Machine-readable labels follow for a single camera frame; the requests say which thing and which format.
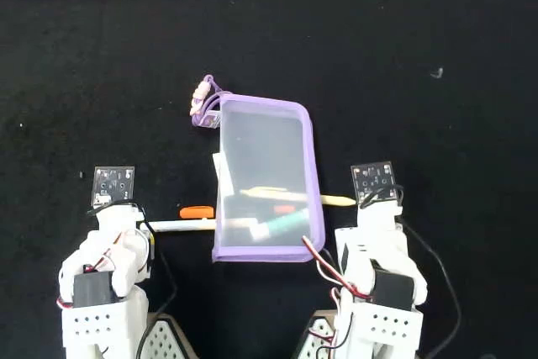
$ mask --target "pencil case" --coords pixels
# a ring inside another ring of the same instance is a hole
[[[214,261],[308,261],[325,242],[312,123],[298,103],[220,95]]]

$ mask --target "orange marker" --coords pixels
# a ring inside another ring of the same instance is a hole
[[[213,206],[187,206],[179,209],[181,219],[212,219],[215,217]]]

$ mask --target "black circuit board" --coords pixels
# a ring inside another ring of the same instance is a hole
[[[92,206],[133,197],[135,168],[132,166],[95,167],[93,173]]]
[[[377,188],[395,183],[393,165],[390,161],[351,166],[351,176],[357,203],[361,203],[371,192]],[[394,189],[387,189],[377,195],[377,201],[389,201],[396,199]]]

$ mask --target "black table surface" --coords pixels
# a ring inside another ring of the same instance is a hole
[[[324,193],[353,195],[352,164],[393,162],[462,302],[439,357],[533,357],[537,27],[538,0],[0,0],[2,357],[62,355],[57,271],[95,226],[95,166],[136,166],[152,219],[215,200],[219,133],[188,117],[210,72],[307,108]],[[334,249],[356,212],[324,215]],[[180,285],[168,311],[203,358],[290,357],[332,307],[312,262],[213,264],[210,233],[161,243]],[[455,313],[409,249],[429,281],[425,352]],[[158,267],[144,287],[151,309],[169,292]]]

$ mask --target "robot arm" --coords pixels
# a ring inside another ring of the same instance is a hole
[[[67,359],[135,359],[146,327],[148,300],[135,286],[150,276],[149,235],[137,229],[142,213],[131,205],[97,214],[90,231],[62,264],[58,281]]]
[[[422,314],[415,308],[427,297],[427,283],[408,256],[407,238],[395,216],[394,200],[358,209],[357,227],[335,232],[344,278],[370,298],[340,292],[335,319],[335,359],[414,359]]]

